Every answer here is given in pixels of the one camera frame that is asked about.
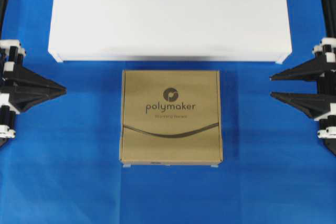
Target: box lid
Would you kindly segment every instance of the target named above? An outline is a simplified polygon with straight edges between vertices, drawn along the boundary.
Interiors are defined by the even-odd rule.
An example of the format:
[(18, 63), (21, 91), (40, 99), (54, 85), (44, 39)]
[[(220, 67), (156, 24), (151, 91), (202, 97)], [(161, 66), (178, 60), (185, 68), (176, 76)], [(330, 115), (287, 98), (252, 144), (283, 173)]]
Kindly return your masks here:
[(123, 163), (223, 160), (217, 71), (125, 71)]

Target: logo icon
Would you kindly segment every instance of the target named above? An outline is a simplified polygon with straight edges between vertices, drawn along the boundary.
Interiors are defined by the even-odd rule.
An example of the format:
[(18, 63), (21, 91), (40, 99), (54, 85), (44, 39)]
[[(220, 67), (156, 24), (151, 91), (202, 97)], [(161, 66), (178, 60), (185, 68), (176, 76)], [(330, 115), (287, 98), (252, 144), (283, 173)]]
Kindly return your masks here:
[(175, 102), (179, 95), (179, 93), (177, 92), (176, 89), (173, 88), (168, 88), (163, 92), (163, 98), (167, 101), (167, 102)]

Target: white platform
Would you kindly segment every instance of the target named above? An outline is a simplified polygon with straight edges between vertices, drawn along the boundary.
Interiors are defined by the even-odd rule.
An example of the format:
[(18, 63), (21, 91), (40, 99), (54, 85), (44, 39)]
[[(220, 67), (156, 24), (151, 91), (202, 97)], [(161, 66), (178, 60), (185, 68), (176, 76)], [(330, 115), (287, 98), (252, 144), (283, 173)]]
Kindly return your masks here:
[(49, 52), (65, 60), (276, 61), (286, 0), (54, 0)]

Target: black clamp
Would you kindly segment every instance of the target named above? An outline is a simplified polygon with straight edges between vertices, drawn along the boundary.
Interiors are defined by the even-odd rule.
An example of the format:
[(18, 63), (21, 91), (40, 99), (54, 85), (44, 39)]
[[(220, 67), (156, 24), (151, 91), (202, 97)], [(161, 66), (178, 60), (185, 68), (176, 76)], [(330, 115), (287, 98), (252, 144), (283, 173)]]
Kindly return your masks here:
[(317, 94), (272, 92), (271, 96), (318, 121), (318, 138), (336, 155), (336, 38), (322, 39), (313, 54), (314, 59), (275, 74), (271, 80), (316, 81)]
[(0, 40), (0, 54), (1, 147), (9, 138), (15, 137), (16, 115), (66, 94), (67, 90), (22, 66), (26, 52), (18, 40)]

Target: blue background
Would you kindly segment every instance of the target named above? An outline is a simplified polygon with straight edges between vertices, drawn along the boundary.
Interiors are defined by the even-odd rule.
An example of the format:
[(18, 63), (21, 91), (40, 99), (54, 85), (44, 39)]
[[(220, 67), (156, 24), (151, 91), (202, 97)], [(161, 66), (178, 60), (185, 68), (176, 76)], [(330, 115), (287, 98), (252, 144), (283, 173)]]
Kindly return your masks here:
[[(312, 58), (325, 36), (320, 0), (288, 0), (293, 53), (283, 65), (56, 63), (47, 52), (52, 3), (9, 0), (7, 8), (3, 38), (19, 39), (24, 65), (68, 93), (20, 115), (17, 137), (0, 150), (0, 223), (336, 223), (336, 158), (315, 122), (269, 96), (316, 92), (315, 83), (268, 77)], [(123, 69), (221, 71), (218, 169), (121, 167)]]

